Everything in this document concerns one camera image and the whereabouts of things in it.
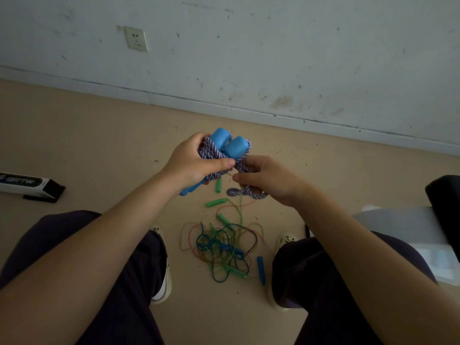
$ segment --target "braided rope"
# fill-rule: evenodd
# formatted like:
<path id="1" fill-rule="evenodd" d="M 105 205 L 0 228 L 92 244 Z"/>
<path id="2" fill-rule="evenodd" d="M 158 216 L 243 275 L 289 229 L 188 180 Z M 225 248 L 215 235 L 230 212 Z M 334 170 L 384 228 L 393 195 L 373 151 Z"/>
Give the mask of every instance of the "braided rope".
<path id="1" fill-rule="evenodd" d="M 249 144 L 249 148 L 246 150 L 243 156 L 235 160 L 235 168 L 238 170 L 239 173 L 252 173 L 253 172 L 251 169 L 247 168 L 242 163 L 242 160 L 249 154 L 249 151 L 251 150 L 251 142 L 247 139 L 246 141 Z M 217 149 L 216 145 L 214 144 L 214 142 L 211 140 L 210 137 L 204 138 L 202 144 L 200 145 L 198 149 L 198 154 L 204 160 L 224 159 L 227 157 L 221 151 L 219 151 L 219 149 Z M 205 177 L 205 181 L 219 179 L 220 177 L 222 177 L 222 175 L 227 174 L 232 169 L 233 168 L 228 168 L 220 172 L 209 174 L 207 177 Z M 255 194 L 251 190 L 250 186 L 246 186 L 244 189 L 237 189 L 237 188 L 228 189 L 227 195 L 230 197 L 241 196 L 241 195 L 250 196 L 255 200 L 261 200 L 268 196 L 268 194 L 265 192 L 263 192 L 262 194 Z"/>

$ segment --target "shoe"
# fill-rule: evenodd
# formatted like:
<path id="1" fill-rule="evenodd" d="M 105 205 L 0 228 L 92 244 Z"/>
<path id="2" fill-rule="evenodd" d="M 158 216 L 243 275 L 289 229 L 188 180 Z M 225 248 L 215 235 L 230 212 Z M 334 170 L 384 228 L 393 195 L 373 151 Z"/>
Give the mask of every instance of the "shoe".
<path id="1" fill-rule="evenodd" d="M 153 226 L 150 230 L 152 230 L 153 232 L 156 232 L 163 240 L 163 243 L 166 245 L 165 234 L 163 230 L 155 226 Z M 168 259 L 166 258 L 165 279 L 163 280 L 163 284 L 161 285 L 160 291 L 152 297 L 152 301 L 150 302 L 150 304 L 158 305 L 166 301 L 166 299 L 168 299 L 169 295 L 171 294 L 172 285 L 173 284 L 172 284 L 172 279 L 171 279 L 171 272 L 169 269 L 169 262 L 168 262 Z"/>
<path id="2" fill-rule="evenodd" d="M 291 234 L 289 232 L 284 232 L 278 237 L 278 240 L 276 241 L 275 254 L 278 253 L 281 247 L 283 247 L 286 243 L 295 242 L 298 240 L 299 239 L 294 234 Z M 269 278 L 267 282 L 268 282 L 266 286 L 267 298 L 268 298 L 268 302 L 270 303 L 271 307 L 273 307 L 275 310 L 278 310 L 278 311 L 289 310 L 288 308 L 279 306 L 276 303 L 275 297 L 273 296 L 273 290 L 271 289 L 271 278 Z"/>

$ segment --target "dark pants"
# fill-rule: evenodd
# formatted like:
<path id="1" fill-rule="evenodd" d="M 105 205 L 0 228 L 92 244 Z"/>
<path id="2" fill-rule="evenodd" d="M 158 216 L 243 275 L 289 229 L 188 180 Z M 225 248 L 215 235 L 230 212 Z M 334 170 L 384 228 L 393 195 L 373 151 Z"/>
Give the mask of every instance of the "dark pants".
<path id="1" fill-rule="evenodd" d="M 0 275 L 0 288 L 99 215 L 77 211 L 43 217 L 11 253 Z M 435 280 L 411 246 L 393 237 L 377 236 Z M 164 279 L 166 257 L 163 241 L 149 231 L 78 344 L 163 344 L 149 304 Z M 288 243 L 280 249 L 273 261 L 272 289 L 280 305 L 296 304 L 309 313 L 296 344 L 381 343 L 315 238 Z"/>

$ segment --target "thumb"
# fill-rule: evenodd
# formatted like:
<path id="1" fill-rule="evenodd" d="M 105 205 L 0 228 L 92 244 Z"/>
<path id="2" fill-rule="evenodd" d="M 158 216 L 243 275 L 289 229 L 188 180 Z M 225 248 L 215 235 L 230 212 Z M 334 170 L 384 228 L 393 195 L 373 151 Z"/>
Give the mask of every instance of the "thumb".
<path id="1" fill-rule="evenodd" d="M 205 160 L 204 171 L 207 175 L 207 174 L 223 171 L 228 168 L 232 168 L 234 165 L 235 165 L 234 159 Z"/>
<path id="2" fill-rule="evenodd" d="M 261 187 L 260 173 L 237 173 L 233 175 L 233 180 L 239 184 Z"/>

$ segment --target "electrical outlet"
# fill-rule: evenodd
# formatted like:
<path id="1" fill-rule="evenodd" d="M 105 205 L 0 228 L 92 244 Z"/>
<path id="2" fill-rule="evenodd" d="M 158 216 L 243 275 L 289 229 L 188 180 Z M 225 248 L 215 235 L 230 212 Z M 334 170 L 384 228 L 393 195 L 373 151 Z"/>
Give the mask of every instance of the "electrical outlet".
<path id="1" fill-rule="evenodd" d="M 142 29 L 125 27 L 126 40 L 128 47 L 133 50 L 148 52 L 147 40 L 145 39 L 145 32 Z"/>

